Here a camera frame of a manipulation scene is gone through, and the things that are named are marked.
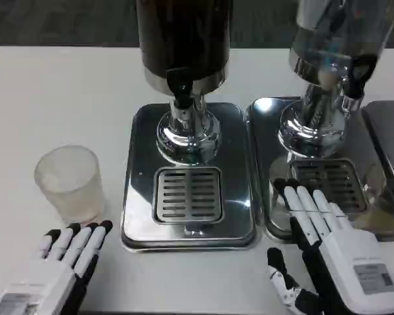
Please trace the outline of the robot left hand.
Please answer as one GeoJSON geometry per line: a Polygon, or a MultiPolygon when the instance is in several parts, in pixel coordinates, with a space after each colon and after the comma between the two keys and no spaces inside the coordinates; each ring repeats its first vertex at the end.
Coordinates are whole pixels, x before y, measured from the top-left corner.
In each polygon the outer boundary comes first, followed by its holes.
{"type": "Polygon", "coordinates": [[[44,234],[0,294],[0,314],[77,314],[112,228],[104,220],[44,234]]]}

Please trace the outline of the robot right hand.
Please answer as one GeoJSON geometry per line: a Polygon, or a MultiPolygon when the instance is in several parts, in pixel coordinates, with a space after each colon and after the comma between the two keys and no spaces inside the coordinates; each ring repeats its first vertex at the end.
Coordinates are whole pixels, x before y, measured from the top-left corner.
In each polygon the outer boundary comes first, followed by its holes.
{"type": "Polygon", "coordinates": [[[355,228],[319,189],[278,178],[274,188],[290,212],[291,234],[315,287],[289,274],[280,249],[267,250],[269,279],[292,314],[394,314],[394,273],[373,233],[355,228]]]}

